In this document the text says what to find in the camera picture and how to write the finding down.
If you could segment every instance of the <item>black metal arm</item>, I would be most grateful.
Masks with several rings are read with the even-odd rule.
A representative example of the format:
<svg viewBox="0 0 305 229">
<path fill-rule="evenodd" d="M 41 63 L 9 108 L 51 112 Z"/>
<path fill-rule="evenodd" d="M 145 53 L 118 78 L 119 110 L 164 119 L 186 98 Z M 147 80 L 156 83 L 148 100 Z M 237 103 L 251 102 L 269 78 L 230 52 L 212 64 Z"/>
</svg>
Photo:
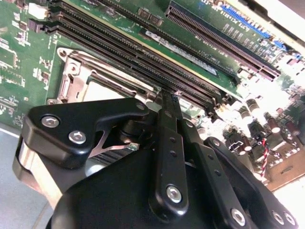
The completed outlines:
<svg viewBox="0 0 305 229">
<path fill-rule="evenodd" d="M 50 228 L 298 228 L 225 145 L 202 142 L 175 95 L 159 99 L 158 113 L 133 98 L 30 110 L 13 169 L 55 208 Z M 90 176 L 89 157 L 130 142 Z"/>
</svg>

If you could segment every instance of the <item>silver screw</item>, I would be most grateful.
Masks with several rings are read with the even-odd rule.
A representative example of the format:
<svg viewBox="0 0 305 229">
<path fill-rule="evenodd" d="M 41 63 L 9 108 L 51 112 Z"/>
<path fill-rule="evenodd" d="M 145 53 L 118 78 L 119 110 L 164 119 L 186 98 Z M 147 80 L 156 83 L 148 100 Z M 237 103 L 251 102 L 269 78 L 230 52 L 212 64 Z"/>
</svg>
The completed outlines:
<svg viewBox="0 0 305 229">
<path fill-rule="evenodd" d="M 180 203 L 182 200 L 181 192 L 175 186 L 168 186 L 166 189 L 166 194 L 174 203 Z"/>
<path fill-rule="evenodd" d="M 216 139 L 213 140 L 213 143 L 214 143 L 215 146 L 220 146 L 219 141 L 217 141 Z"/>
<path fill-rule="evenodd" d="M 145 109 L 145 106 L 141 103 L 137 103 L 137 107 L 142 111 Z"/>
<path fill-rule="evenodd" d="M 244 218 L 244 215 L 237 209 L 233 208 L 231 209 L 231 215 L 233 219 L 240 225 L 244 226 L 246 225 L 246 219 Z"/>
<path fill-rule="evenodd" d="M 294 218 L 292 218 L 292 216 L 289 215 L 289 214 L 286 213 L 286 212 L 285 212 L 284 214 L 285 214 L 285 217 L 286 217 L 286 219 L 288 220 L 288 222 L 295 226 L 295 220 L 294 220 Z"/>
<path fill-rule="evenodd" d="M 79 130 L 72 131 L 69 133 L 69 140 L 75 144 L 83 144 L 86 141 L 86 135 Z"/>
<path fill-rule="evenodd" d="M 283 218 L 275 211 L 272 211 L 273 217 L 275 218 L 275 220 L 279 223 L 284 225 L 284 220 Z"/>
<path fill-rule="evenodd" d="M 41 123 L 48 128 L 55 128 L 59 125 L 59 120 L 53 116 L 45 116 L 42 118 Z"/>
<path fill-rule="evenodd" d="M 186 124 L 187 124 L 188 127 L 190 127 L 190 128 L 193 127 L 193 124 L 192 124 L 190 121 L 186 120 L 185 122 L 186 122 Z"/>
</svg>

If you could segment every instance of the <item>motherboard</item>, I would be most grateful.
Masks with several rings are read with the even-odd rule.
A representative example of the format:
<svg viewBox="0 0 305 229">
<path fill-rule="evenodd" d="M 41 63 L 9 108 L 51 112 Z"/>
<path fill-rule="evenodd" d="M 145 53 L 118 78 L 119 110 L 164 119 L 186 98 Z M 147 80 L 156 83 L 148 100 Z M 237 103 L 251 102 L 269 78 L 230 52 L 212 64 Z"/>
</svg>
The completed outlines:
<svg viewBox="0 0 305 229">
<path fill-rule="evenodd" d="M 0 122 L 124 97 L 158 111 L 167 90 L 259 174 L 301 147 L 305 48 L 279 34 L 223 0 L 0 0 Z"/>
</svg>

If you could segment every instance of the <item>electrolytic capacitor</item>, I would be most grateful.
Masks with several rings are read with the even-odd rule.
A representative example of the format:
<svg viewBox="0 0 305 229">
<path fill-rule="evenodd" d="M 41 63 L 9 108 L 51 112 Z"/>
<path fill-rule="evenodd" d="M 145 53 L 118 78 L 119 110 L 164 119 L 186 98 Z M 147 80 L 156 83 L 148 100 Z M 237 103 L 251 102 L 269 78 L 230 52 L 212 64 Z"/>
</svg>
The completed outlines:
<svg viewBox="0 0 305 229">
<path fill-rule="evenodd" d="M 243 147 L 245 151 L 250 151 L 252 149 L 250 141 L 247 137 L 243 137 L 243 143 L 244 143 Z"/>
<path fill-rule="evenodd" d="M 245 155 L 245 153 L 246 153 L 246 151 L 245 151 L 245 149 L 244 149 L 244 147 L 243 146 L 240 146 L 240 147 L 238 147 L 237 149 L 236 149 L 236 152 L 238 153 L 238 155 Z"/>
<path fill-rule="evenodd" d="M 275 118 L 269 118 L 268 125 L 270 126 L 271 132 L 274 134 L 279 133 L 281 131 L 281 128 L 277 124 Z"/>
<path fill-rule="evenodd" d="M 251 122 L 253 122 L 253 117 L 248 111 L 241 112 L 241 117 L 245 124 L 250 124 Z"/>
<path fill-rule="evenodd" d="M 258 115 L 260 115 L 261 109 L 254 99 L 247 101 L 247 103 L 249 104 L 249 110 L 251 111 L 251 113 L 254 117 L 257 117 Z"/>
<path fill-rule="evenodd" d="M 285 124 L 285 126 L 286 126 L 287 130 L 291 133 L 292 136 L 297 136 L 301 133 L 300 130 L 291 121 L 287 122 Z"/>
</svg>

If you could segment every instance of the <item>cable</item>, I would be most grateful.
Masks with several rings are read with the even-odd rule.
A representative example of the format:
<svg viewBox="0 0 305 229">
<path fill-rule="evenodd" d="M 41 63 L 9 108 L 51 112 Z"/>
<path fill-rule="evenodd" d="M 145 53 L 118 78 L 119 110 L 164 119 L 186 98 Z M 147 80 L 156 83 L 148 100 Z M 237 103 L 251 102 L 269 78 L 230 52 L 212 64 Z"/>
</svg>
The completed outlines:
<svg viewBox="0 0 305 229">
<path fill-rule="evenodd" d="M 262 141 L 262 145 L 264 147 L 264 160 L 263 160 L 263 165 L 262 165 L 262 172 L 261 172 L 261 180 L 263 177 L 265 177 L 266 173 L 266 167 L 267 167 L 267 158 L 268 158 L 268 153 L 269 153 L 269 145 L 267 144 L 267 139 L 264 138 Z"/>
</svg>

